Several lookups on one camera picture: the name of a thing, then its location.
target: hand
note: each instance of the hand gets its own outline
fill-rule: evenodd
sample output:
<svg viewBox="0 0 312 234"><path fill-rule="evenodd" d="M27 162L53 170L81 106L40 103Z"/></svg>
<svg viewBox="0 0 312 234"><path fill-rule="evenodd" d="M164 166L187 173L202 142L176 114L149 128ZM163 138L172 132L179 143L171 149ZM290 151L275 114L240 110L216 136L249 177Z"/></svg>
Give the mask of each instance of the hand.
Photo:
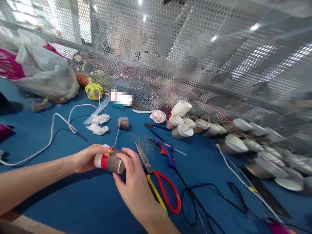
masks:
<svg viewBox="0 0 312 234"><path fill-rule="evenodd" d="M103 147L100 144L94 144L76 154L70 155L69 157L72 161L74 172L83 173L93 170L95 168L95 155L98 153L104 153L108 150L109 147Z"/></svg>
<svg viewBox="0 0 312 234"><path fill-rule="evenodd" d="M117 154L125 165L126 184L120 176L113 174L117 189L134 217L144 226L151 220L166 219L168 216L163 207L155 200L142 168L137 153L128 148L122 148L125 154Z"/></svg>

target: twine ball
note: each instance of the twine ball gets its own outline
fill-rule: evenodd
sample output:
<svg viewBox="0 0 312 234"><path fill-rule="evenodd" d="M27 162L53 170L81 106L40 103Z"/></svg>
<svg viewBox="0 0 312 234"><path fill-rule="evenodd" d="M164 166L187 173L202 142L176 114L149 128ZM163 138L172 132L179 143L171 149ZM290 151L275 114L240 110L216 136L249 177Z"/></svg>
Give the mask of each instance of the twine ball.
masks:
<svg viewBox="0 0 312 234"><path fill-rule="evenodd" d="M129 119L127 117L120 117L117 121L117 126L127 130L130 127Z"/></svg>

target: blue glue gun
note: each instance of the blue glue gun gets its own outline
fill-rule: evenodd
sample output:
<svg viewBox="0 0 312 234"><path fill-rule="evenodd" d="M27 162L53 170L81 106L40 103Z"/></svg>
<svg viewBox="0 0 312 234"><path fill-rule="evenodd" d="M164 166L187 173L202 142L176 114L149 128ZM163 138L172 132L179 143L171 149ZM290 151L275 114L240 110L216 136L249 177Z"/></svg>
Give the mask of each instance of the blue glue gun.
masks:
<svg viewBox="0 0 312 234"><path fill-rule="evenodd" d="M172 151L174 150L174 147L160 139L151 138L151 137L149 137L149 139L152 140L156 145L161 147L162 154L167 155L167 165L171 168L176 168L176 164L175 164L176 162L172 156Z"/></svg>

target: ceiling light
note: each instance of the ceiling light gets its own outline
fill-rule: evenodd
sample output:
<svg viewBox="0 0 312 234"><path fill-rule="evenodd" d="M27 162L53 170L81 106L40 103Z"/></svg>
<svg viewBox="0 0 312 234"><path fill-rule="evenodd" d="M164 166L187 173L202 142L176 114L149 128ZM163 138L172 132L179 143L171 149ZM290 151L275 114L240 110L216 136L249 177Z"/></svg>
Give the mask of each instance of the ceiling light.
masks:
<svg viewBox="0 0 312 234"><path fill-rule="evenodd" d="M252 31L255 31L257 28L259 28L259 24L255 24L254 26L252 26L250 29L252 30Z"/></svg>

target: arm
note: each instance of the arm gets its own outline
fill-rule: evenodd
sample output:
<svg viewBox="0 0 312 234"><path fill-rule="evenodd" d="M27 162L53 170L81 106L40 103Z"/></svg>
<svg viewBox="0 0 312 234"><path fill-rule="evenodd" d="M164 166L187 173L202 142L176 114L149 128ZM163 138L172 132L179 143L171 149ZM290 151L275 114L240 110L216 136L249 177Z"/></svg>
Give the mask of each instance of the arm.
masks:
<svg viewBox="0 0 312 234"><path fill-rule="evenodd" d="M92 145L64 158L0 174L0 215L73 173L94 169L94 155L107 150L108 147Z"/></svg>
<svg viewBox="0 0 312 234"><path fill-rule="evenodd" d="M117 154L126 167L126 184L113 174L118 191L134 217L149 234L179 234L163 207L155 200L145 176L141 160L133 150L123 148Z"/></svg>

